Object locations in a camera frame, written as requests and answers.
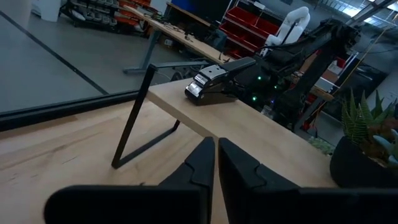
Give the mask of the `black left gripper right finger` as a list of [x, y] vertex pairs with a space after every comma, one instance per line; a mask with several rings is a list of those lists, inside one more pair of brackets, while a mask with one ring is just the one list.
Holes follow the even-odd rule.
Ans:
[[398, 224], [398, 189], [300, 187], [229, 139], [218, 153], [230, 224]]

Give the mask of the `shelf with red bins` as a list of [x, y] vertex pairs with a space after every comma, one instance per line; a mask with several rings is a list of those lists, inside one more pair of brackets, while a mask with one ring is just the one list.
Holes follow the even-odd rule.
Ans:
[[227, 35], [224, 52], [232, 58], [253, 56], [269, 35], [281, 25], [272, 16], [257, 16], [241, 7], [233, 7], [224, 16], [219, 29]]

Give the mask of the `potted succulent plant black bowl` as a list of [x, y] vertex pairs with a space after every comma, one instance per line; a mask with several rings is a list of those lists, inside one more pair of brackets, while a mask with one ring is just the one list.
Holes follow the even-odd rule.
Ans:
[[330, 174], [340, 187], [398, 188], [398, 99], [386, 108], [375, 98], [369, 108], [365, 95], [354, 96], [341, 108], [344, 136], [330, 160]]

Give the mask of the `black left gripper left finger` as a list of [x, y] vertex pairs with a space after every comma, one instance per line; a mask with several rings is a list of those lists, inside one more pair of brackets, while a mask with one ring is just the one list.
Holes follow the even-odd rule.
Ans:
[[206, 137], [158, 185], [71, 185], [44, 207], [45, 224], [210, 224], [215, 143]]

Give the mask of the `wooden workbench grey legs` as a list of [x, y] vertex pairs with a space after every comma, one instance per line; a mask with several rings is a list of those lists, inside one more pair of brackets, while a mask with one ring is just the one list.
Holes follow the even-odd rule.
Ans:
[[124, 6], [124, 8], [127, 11], [137, 15], [140, 19], [148, 22], [148, 24], [152, 27], [152, 31], [150, 32], [149, 36], [149, 43], [147, 45], [146, 52], [141, 60], [140, 65], [138, 67], [124, 68], [123, 73], [125, 74], [143, 73], [144, 71], [146, 71], [146, 68], [148, 67], [150, 62], [150, 58], [152, 56], [153, 49], [161, 33], [171, 36], [171, 38], [173, 38], [177, 42], [180, 42], [189, 49], [198, 52], [202, 57], [205, 57], [212, 62], [225, 63], [234, 60], [228, 55], [225, 55], [222, 52], [214, 49], [210, 45], [197, 40], [192, 35], [188, 35], [187, 38], [185, 38], [184, 31], [177, 31], [177, 28], [175, 26], [167, 26], [165, 24], [162, 24], [154, 19], [151, 19], [150, 16], [145, 16], [143, 13], [141, 13], [137, 9], [134, 9], [133, 7]]

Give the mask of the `black metal table frame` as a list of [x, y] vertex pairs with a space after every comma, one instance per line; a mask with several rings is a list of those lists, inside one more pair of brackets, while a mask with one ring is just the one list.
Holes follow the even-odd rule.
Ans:
[[135, 100], [138, 90], [0, 113], [0, 132]]

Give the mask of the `white cabinet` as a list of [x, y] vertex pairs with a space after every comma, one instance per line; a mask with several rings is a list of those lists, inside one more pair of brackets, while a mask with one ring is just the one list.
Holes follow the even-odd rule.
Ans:
[[31, 12], [44, 21], [57, 22], [62, 0], [30, 0]]

